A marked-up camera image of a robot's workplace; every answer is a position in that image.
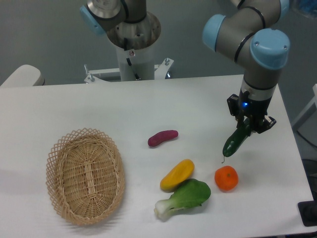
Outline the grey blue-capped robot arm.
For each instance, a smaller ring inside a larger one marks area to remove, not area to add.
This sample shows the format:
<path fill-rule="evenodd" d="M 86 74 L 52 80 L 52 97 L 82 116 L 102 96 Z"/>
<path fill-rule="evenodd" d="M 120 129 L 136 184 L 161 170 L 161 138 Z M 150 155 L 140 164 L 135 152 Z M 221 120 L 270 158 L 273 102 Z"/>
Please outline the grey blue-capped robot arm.
<path fill-rule="evenodd" d="M 289 9 L 287 0 L 237 0 L 232 17 L 212 16 L 202 32 L 203 43 L 244 68 L 240 93 L 229 97 L 230 114 L 241 127 L 249 120 L 252 132 L 263 133 L 276 121 L 267 109 L 285 67 L 288 37 L 272 25 Z M 144 0 L 89 0 L 80 14 L 97 35 L 106 34 L 115 46 L 122 81 L 164 79 L 172 62 L 154 65 L 153 45 L 159 39 L 158 19 Z"/>

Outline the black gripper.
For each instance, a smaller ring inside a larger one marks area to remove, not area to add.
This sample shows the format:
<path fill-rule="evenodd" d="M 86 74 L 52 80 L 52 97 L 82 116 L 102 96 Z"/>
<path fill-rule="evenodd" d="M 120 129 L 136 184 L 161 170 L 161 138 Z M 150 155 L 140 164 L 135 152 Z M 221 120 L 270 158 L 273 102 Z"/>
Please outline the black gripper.
<path fill-rule="evenodd" d="M 239 95 L 232 94 L 227 99 L 230 114 L 237 121 L 236 128 L 240 128 L 244 120 L 249 118 L 248 133 L 250 137 L 253 133 L 263 133 L 271 129 L 276 120 L 267 115 L 267 109 L 271 98 L 263 101 L 251 99 L 250 92 L 240 92 Z"/>

